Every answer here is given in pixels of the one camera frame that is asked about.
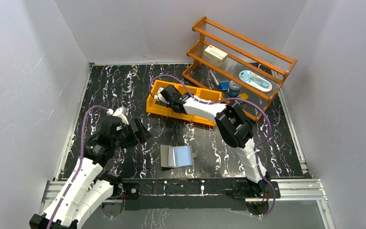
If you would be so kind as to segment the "yellow plastic triple bin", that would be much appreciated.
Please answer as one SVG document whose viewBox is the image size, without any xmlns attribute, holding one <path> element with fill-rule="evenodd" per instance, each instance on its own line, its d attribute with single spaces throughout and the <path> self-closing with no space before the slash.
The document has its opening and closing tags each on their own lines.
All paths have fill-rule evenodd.
<svg viewBox="0 0 366 229">
<path fill-rule="evenodd" d="M 187 114 L 175 112 L 172 108 L 167 107 L 167 102 L 162 97 L 161 91 L 170 85 L 183 95 L 183 100 L 186 102 L 183 107 L 188 112 Z M 215 117 L 226 106 L 226 104 L 219 102 L 222 98 L 222 93 L 209 89 L 183 86 L 180 83 L 162 80 L 155 80 L 153 83 L 150 83 L 149 89 L 151 94 L 147 98 L 146 112 L 150 114 L 216 126 Z"/>
</svg>

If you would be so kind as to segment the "grey card holder wallet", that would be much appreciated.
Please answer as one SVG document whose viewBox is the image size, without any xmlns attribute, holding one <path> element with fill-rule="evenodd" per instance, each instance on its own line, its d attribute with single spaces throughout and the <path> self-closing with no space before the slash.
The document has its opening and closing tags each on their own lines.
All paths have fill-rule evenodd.
<svg viewBox="0 0 366 229">
<path fill-rule="evenodd" d="M 198 153 L 192 146 L 168 146 L 160 145 L 161 167 L 181 168 L 192 167 Z"/>
</svg>

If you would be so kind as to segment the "orange wooden shelf rack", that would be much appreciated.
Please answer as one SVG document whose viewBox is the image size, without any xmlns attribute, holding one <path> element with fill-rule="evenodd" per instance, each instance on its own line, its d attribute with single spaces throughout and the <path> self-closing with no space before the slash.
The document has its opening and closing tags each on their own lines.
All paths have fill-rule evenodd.
<svg viewBox="0 0 366 229">
<path fill-rule="evenodd" d="M 205 16 L 194 23 L 192 30 L 199 33 L 199 39 L 187 52 L 193 63 L 183 72 L 183 77 L 198 87 L 215 90 L 210 73 L 205 72 L 206 68 L 211 69 L 219 81 L 234 80 L 240 84 L 240 93 L 248 94 L 248 100 L 264 111 L 297 63 L 297 59 L 281 54 Z M 223 63 L 203 56 L 204 49 L 209 45 L 228 53 Z M 239 73 L 243 70 L 250 70 L 269 81 L 272 90 L 262 92 L 240 80 Z"/>
</svg>

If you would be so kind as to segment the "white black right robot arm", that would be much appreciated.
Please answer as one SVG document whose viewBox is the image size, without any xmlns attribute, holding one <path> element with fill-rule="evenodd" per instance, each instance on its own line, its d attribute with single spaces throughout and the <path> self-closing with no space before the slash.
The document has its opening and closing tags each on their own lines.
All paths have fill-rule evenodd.
<svg viewBox="0 0 366 229">
<path fill-rule="evenodd" d="M 252 121 L 244 113 L 240 103 L 225 104 L 221 101 L 201 99 L 190 92 L 182 94 L 173 85 L 160 88 L 155 98 L 174 112 L 214 121 L 224 142 L 237 149 L 246 178 L 251 181 L 250 193 L 256 198 L 267 193 L 270 177 L 254 149 Z"/>
</svg>

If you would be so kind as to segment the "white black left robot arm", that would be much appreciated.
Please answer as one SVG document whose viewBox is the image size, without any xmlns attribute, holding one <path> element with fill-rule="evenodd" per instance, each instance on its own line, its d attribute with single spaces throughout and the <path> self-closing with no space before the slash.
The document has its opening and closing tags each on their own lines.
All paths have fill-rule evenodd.
<svg viewBox="0 0 366 229">
<path fill-rule="evenodd" d="M 102 173 L 117 149 L 143 144 L 152 137 L 140 118 L 136 129 L 122 114 L 108 116 L 83 146 L 83 156 L 53 202 L 29 221 L 32 229 L 79 229 L 103 201 L 119 198 L 124 190 L 122 178 Z"/>
</svg>

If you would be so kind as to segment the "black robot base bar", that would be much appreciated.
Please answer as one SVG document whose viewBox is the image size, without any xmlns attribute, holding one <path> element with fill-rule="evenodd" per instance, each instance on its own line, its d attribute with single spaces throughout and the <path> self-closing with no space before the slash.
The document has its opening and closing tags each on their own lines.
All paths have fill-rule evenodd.
<svg viewBox="0 0 366 229">
<path fill-rule="evenodd" d="M 126 209 L 206 209 L 246 210 L 249 198 L 263 199 L 266 183 L 246 178 L 122 179 Z"/>
</svg>

